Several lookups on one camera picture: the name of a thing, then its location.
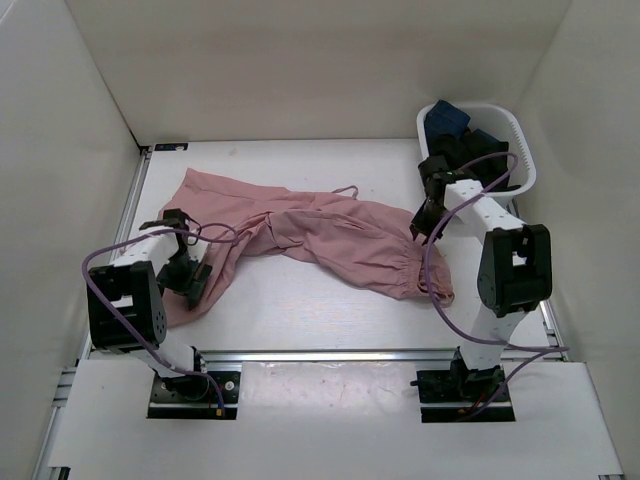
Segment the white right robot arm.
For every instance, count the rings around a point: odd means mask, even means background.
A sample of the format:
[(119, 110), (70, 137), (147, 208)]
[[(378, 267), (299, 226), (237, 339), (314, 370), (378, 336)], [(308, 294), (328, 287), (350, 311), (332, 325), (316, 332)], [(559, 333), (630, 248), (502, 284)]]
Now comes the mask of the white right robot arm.
[(470, 332), (459, 334), (463, 343), (448, 375), (452, 393), (470, 400), (497, 382), (515, 328), (552, 293), (550, 232), (509, 213), (468, 167), (453, 169), (444, 157), (430, 156), (418, 171), (425, 200), (411, 221), (412, 235), (424, 237), (432, 252), (450, 220), (458, 218), (482, 247), (476, 280), (481, 306)]

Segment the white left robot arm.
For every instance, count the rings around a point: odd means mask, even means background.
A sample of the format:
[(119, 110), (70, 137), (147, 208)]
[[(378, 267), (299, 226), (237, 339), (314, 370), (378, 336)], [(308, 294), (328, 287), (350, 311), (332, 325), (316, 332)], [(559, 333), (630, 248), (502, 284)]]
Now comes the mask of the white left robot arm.
[(106, 266), (92, 267), (87, 286), (90, 336), (102, 352), (129, 355), (146, 363), (165, 388), (188, 401), (212, 393), (201, 353), (169, 334), (163, 294), (179, 296), (189, 311), (204, 295), (212, 268), (206, 246), (187, 234), (199, 224), (180, 209), (140, 227), (142, 240)]

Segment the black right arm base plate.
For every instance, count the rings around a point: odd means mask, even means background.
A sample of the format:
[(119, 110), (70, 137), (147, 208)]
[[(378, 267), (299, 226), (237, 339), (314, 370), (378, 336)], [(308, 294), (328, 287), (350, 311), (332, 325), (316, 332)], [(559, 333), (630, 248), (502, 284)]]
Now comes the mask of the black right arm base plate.
[(458, 359), (448, 370), (417, 371), (410, 385), (417, 388), (423, 424), (509, 423), (516, 416), (505, 380), (500, 365), (469, 370)]

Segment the pink trousers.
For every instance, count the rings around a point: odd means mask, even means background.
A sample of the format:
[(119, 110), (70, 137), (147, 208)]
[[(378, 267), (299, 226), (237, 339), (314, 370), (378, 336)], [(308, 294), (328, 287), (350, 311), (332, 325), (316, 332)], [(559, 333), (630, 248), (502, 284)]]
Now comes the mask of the pink trousers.
[(212, 272), (194, 309), (177, 294), (165, 293), (169, 326), (205, 315), (231, 285), (243, 256), (282, 254), (396, 300), (433, 292), (450, 305), (455, 294), (449, 266), (436, 248), (412, 236), (412, 213), (360, 200), (357, 193), (355, 186), (297, 192), (188, 170), (165, 207), (182, 210), (214, 234), (219, 223), (231, 226), (239, 240), (207, 246), (204, 262)]

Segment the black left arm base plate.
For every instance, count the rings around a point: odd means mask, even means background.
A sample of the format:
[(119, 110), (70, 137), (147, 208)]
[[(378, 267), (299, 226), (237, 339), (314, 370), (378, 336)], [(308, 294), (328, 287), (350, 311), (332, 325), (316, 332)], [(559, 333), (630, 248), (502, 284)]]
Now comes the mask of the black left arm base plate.
[(203, 378), (154, 376), (150, 389), (147, 417), (166, 420), (235, 420), (241, 390), (240, 365), (222, 366), (209, 371), (222, 394)]

